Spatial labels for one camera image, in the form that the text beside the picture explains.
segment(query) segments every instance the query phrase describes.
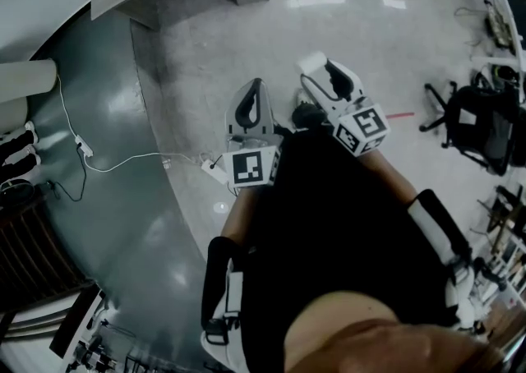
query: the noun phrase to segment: black strap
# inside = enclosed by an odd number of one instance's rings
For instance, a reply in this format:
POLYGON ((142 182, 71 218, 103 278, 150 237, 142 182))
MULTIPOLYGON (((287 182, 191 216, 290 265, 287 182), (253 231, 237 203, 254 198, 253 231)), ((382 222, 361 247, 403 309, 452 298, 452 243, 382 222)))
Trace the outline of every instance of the black strap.
POLYGON ((201 302, 201 327, 204 331, 224 295, 229 261, 233 261, 235 270, 242 270, 243 254, 243 249, 229 238, 216 237, 210 242, 201 302))
POLYGON ((72 308, 67 313, 66 319, 61 323, 53 341, 49 345, 49 349, 60 358, 64 358, 66 355, 76 331, 79 329, 82 320, 99 293, 99 286, 92 284, 88 288, 83 289, 81 295, 73 303, 72 308))
POLYGON ((223 319, 210 319, 205 327, 206 341, 211 345, 228 345, 228 326, 223 319))
POLYGON ((460 231, 457 224, 451 218, 450 213, 436 197, 435 192, 430 189, 418 195, 418 202, 429 213, 429 215, 441 227, 444 234, 450 239, 451 249, 464 262, 471 264, 471 247, 460 231))

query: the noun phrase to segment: gray tile floor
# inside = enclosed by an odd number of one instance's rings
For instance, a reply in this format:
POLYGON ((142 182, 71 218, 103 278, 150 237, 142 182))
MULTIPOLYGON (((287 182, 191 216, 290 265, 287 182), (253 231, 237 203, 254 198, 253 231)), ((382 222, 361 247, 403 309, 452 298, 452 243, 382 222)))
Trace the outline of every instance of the gray tile floor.
MULTIPOLYGON (((261 77, 276 117, 287 120, 299 79, 293 64, 322 50, 355 71, 385 113, 415 112, 392 121, 382 151, 418 189, 432 188, 463 231, 499 182, 456 150, 440 147, 441 133, 422 134, 431 116, 422 86, 468 81, 468 45, 476 21, 454 16, 472 0, 270 0, 236 6, 232 0, 161 0, 157 65, 163 113, 173 148, 193 158, 224 152, 224 111, 234 93, 261 77)), ((161 123, 150 115, 152 125, 161 123)), ((165 143, 163 138, 158 142, 165 143)), ((226 215, 213 210, 233 197, 197 166, 173 158, 168 177, 196 242, 205 254, 226 215)))

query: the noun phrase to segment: white cable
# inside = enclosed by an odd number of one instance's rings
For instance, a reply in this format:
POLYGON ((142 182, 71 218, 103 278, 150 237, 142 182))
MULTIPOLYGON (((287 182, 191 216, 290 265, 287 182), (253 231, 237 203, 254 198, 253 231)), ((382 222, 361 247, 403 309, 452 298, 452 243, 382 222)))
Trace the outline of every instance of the white cable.
POLYGON ((206 157, 206 159, 211 159, 212 161, 214 161, 214 156, 212 155, 212 153, 209 153, 209 152, 200 152, 199 153, 199 160, 201 161, 201 165, 203 165, 205 163, 205 160, 203 159, 203 155, 206 157))
POLYGON ((185 154, 177 154, 177 153, 149 153, 149 154, 141 154, 141 155, 133 155, 132 157, 130 157, 129 159, 125 159, 124 161, 122 161, 121 163, 117 164, 116 166, 113 166, 111 168, 108 168, 107 170, 99 170, 98 168, 95 168, 95 167, 91 167, 88 162, 86 161, 86 156, 84 154, 84 163, 85 163, 85 166, 87 168, 90 168, 91 170, 94 170, 96 172, 99 172, 99 173, 109 173, 113 170, 115 170, 115 168, 118 168, 118 167, 121 167, 123 164, 127 163, 128 161, 130 160, 133 160, 133 159, 140 159, 142 157, 150 157, 152 155, 178 155, 179 157, 183 157, 184 159, 187 159, 188 161, 190 161, 190 163, 192 164, 195 164, 196 166, 198 166, 199 164, 196 163, 194 160, 190 159, 189 157, 187 157, 185 154))
POLYGON ((64 113, 66 114, 67 125, 69 126, 69 130, 72 132, 73 136, 76 138, 76 133, 75 131, 73 131, 72 121, 69 118, 69 113, 67 112, 66 103, 64 102, 64 94, 62 93, 62 80, 60 79, 59 74, 57 74, 57 78, 58 78, 58 92, 60 93, 60 98, 62 100, 62 106, 64 107, 64 113))
MULTIPOLYGON (((72 127, 72 121, 70 120, 69 118, 69 113, 67 112, 67 108, 66 108, 66 102, 64 101, 64 94, 62 92, 62 80, 60 79, 60 75, 57 74, 57 78, 58 78, 58 92, 60 93, 60 99, 62 100, 62 107, 64 108, 64 113, 66 114, 66 119, 67 119, 67 125, 69 126, 69 130, 72 132, 73 134, 73 137, 76 138, 76 133, 75 131, 73 131, 73 127, 72 127)), ((202 157, 201 157, 201 154, 204 154, 204 153, 200 153, 199 154, 199 158, 201 159, 201 162, 202 162, 202 157)), ((114 167, 111 167, 107 170, 99 170, 98 168, 95 168, 95 167, 91 167, 87 160, 86 160, 86 155, 84 154, 84 164, 87 168, 90 168, 91 170, 94 170, 96 172, 99 172, 99 173, 109 173, 111 172, 112 170, 115 170, 115 168, 118 168, 118 167, 121 167, 123 164, 127 163, 128 161, 132 160, 132 159, 139 159, 139 158, 142 158, 142 157, 150 157, 152 155, 177 155, 179 157, 183 157, 184 159, 187 159, 190 163, 192 164, 195 164, 195 165, 199 165, 198 163, 196 163, 194 160, 190 159, 189 157, 187 157, 185 154, 179 154, 179 153, 149 153, 149 154, 141 154, 141 155, 133 155, 132 157, 130 157, 129 159, 125 159, 124 161, 122 161, 121 163, 117 164, 116 166, 114 167)))

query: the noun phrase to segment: black cable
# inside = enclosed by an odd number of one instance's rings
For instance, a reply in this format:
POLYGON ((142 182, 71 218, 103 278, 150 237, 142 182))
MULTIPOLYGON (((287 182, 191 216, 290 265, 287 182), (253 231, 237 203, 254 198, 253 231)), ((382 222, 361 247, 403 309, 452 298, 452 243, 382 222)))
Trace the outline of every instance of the black cable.
POLYGON ((232 192, 232 190, 230 189, 230 183, 229 182, 227 182, 227 189, 232 195, 237 197, 237 195, 234 192, 232 192))
POLYGON ((79 156, 79 160, 81 161, 82 171, 84 172, 84 179, 82 180, 82 189, 81 189, 81 196, 78 199, 73 198, 69 192, 66 190, 66 188, 60 183, 60 182, 52 182, 50 180, 47 181, 49 187, 53 191, 53 194, 55 195, 55 198, 60 200, 60 195, 57 193, 57 187, 60 187, 63 192, 67 195, 67 197, 72 200, 72 202, 80 202, 82 198, 84 197, 84 189, 85 189, 85 182, 88 178, 88 173, 85 170, 84 160, 82 159, 82 155, 79 152, 79 149, 81 147, 81 144, 76 146, 76 154, 79 156))
MULTIPOLYGON (((453 13, 453 16, 477 16, 478 14, 487 14, 488 11, 482 11, 479 9, 470 9, 467 7, 459 7, 455 10, 453 13), (466 11, 465 14, 460 14, 459 11, 466 11)), ((481 37, 480 39, 473 39, 470 41, 465 41, 464 44, 468 45, 471 48, 476 48, 482 44, 484 41, 484 37, 481 37)))
POLYGON ((104 328, 114 330, 115 332, 119 332, 120 334, 127 336, 128 338, 136 338, 136 335, 133 332, 131 332, 129 329, 121 328, 120 326, 110 324, 106 319, 100 322, 100 324, 104 328))
POLYGON ((217 162, 221 160, 221 157, 223 157, 223 155, 220 155, 220 156, 219 156, 219 157, 218 157, 218 158, 217 158, 217 159, 216 159, 216 160, 210 165, 210 168, 211 168, 212 170, 214 170, 214 167, 215 167, 215 165, 217 164, 217 162))

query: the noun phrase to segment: human leg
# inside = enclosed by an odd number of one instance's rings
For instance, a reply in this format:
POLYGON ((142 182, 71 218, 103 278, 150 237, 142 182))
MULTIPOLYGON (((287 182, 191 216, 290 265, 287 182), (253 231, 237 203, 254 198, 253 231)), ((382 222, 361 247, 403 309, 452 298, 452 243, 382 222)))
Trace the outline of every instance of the human leg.
POLYGON ((38 156, 29 154, 14 164, 0 167, 0 183, 28 173, 38 163, 38 156))
POLYGON ((28 121, 24 127, 27 131, 31 131, 33 133, 33 145, 36 144, 39 141, 39 136, 36 134, 35 124, 32 121, 28 121))
POLYGON ((0 145, 0 163, 6 161, 6 159, 15 154, 16 152, 23 150, 27 145, 34 144, 34 136, 32 131, 25 131, 22 135, 17 138, 0 145))

